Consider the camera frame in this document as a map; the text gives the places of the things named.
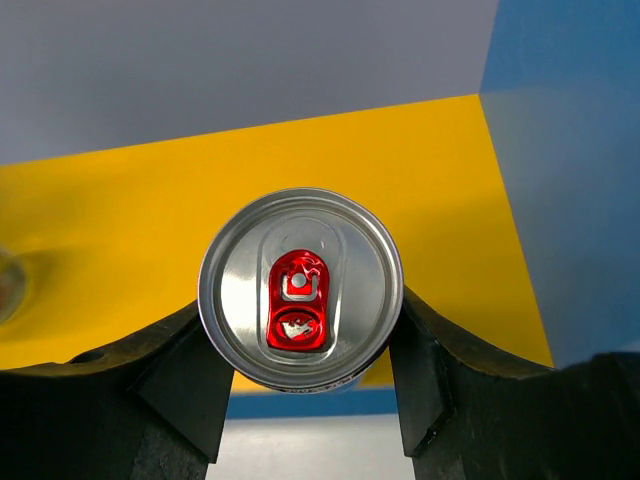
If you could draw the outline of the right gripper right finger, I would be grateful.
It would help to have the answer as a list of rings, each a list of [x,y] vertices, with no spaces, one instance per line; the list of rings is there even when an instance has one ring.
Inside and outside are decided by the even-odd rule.
[[[389,344],[403,450],[419,479],[635,479],[639,357],[551,369],[406,291]]]

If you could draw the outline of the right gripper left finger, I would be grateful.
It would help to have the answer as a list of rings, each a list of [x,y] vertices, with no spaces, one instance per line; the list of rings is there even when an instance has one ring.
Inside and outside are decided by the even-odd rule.
[[[195,303],[66,363],[1,373],[4,479],[203,479],[233,378]]]

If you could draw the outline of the Red Bull can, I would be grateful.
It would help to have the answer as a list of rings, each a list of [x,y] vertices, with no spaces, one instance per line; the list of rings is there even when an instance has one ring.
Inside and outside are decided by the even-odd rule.
[[[338,193],[291,188],[238,211],[199,272],[204,331],[238,372],[286,393],[354,382],[400,315],[398,247],[369,210]]]

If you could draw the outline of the clear water bottle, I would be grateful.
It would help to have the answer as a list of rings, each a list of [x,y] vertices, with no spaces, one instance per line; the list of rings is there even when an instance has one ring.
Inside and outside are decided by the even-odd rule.
[[[1,249],[0,322],[8,321],[20,308],[27,291],[27,276],[20,260]]]

